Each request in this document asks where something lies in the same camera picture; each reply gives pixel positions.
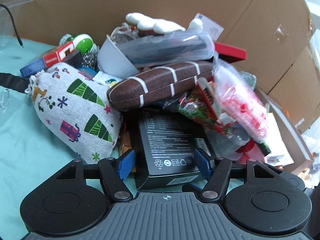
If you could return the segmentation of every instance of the white stripe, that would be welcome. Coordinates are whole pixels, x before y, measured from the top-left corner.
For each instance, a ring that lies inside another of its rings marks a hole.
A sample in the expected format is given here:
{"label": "white stripe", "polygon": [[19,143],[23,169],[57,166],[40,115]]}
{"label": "white stripe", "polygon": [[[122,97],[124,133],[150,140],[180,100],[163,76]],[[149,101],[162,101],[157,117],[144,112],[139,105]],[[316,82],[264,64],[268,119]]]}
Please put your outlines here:
{"label": "white stripe", "polygon": [[144,104],[143,95],[140,95],[139,98],[140,98],[140,106],[139,107],[143,107],[143,104]]}
{"label": "white stripe", "polygon": [[174,97],[174,85],[173,84],[170,84],[170,90],[171,90],[171,97]]}
{"label": "white stripe", "polygon": [[195,67],[196,67],[196,69],[197,69],[197,75],[200,75],[200,74],[201,74],[198,63],[193,62],[193,61],[185,61],[185,63],[190,63],[190,64],[192,64],[192,65],[195,65]]}
{"label": "white stripe", "polygon": [[177,82],[177,81],[178,81],[176,71],[175,71],[173,68],[167,67],[167,66],[161,66],[161,67],[155,67],[155,68],[163,68],[163,69],[170,70],[171,73],[172,73],[173,81],[174,81],[174,82]]}
{"label": "white stripe", "polygon": [[149,92],[146,83],[145,83],[141,78],[137,78],[137,77],[127,77],[127,79],[134,79],[134,80],[138,81],[138,82],[140,83],[140,85],[142,86],[143,91],[144,91],[145,93],[148,93],[148,92]]}

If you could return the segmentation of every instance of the teal tablecloth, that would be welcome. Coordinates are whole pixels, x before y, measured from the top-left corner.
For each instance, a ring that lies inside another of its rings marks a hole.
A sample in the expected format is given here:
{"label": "teal tablecloth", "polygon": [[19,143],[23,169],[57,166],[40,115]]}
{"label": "teal tablecloth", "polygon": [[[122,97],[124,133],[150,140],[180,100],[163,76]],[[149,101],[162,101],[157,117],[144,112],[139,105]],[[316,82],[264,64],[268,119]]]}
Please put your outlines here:
{"label": "teal tablecloth", "polygon": [[[31,59],[52,48],[51,45],[23,41],[24,48],[12,38],[9,47],[0,50],[0,72],[20,75],[19,69]],[[20,217],[23,198],[57,170],[79,158],[38,119],[30,98],[10,90],[9,108],[0,113],[0,237],[19,240],[28,231]],[[133,195],[137,193],[133,176],[125,181]],[[101,190],[97,180],[87,184]],[[237,180],[229,189],[240,185]],[[153,191],[181,191],[181,186]]]}

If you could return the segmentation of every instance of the black cable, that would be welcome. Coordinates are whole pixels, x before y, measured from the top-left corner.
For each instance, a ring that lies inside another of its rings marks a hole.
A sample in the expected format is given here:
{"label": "black cable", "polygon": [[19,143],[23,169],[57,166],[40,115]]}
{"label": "black cable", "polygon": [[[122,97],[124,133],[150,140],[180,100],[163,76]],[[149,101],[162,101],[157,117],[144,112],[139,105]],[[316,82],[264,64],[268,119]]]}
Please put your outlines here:
{"label": "black cable", "polygon": [[17,36],[17,40],[18,40],[18,42],[19,42],[20,46],[22,46],[22,47],[23,47],[22,40],[21,40],[21,38],[20,38],[20,36],[19,36],[19,34],[18,34],[18,31],[17,31],[16,25],[15,25],[14,20],[13,20],[13,16],[12,16],[12,14],[11,14],[11,12],[10,12],[9,8],[8,8],[6,5],[2,4],[2,3],[0,3],[0,7],[3,7],[4,9],[6,9],[6,10],[7,10],[7,12],[9,13],[10,18],[11,18],[11,21],[12,21],[13,28],[14,28],[14,32],[16,33],[16,36]]}

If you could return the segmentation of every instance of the black circular joint cover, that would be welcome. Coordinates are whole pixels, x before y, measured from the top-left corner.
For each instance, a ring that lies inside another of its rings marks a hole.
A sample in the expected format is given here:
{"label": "black circular joint cover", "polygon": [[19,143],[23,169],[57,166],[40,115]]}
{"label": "black circular joint cover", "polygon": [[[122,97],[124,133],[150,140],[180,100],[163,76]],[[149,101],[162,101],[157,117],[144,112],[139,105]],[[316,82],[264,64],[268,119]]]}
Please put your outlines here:
{"label": "black circular joint cover", "polygon": [[311,214],[311,201],[283,178],[254,178],[231,190],[224,209],[239,226],[262,235],[302,230]]}
{"label": "black circular joint cover", "polygon": [[21,217],[30,232],[69,236],[88,230],[105,216],[108,203],[98,189],[72,179],[49,178],[22,201]]}

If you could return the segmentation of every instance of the pile of objects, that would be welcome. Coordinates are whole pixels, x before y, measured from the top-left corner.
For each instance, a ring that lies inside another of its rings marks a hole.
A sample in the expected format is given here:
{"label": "pile of objects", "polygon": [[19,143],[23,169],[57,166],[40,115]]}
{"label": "pile of objects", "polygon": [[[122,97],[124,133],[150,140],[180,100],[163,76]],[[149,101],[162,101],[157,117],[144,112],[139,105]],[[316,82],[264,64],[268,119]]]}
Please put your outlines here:
{"label": "pile of objects", "polygon": [[65,34],[20,70],[42,122],[87,163],[110,156],[118,139],[120,154],[136,150],[137,173],[148,170],[138,188],[154,187],[153,175],[189,174],[162,186],[200,179],[196,148],[265,161],[268,111],[256,77],[230,64],[245,51],[213,41],[199,17],[188,29],[140,13],[125,19],[101,48],[87,34]]}

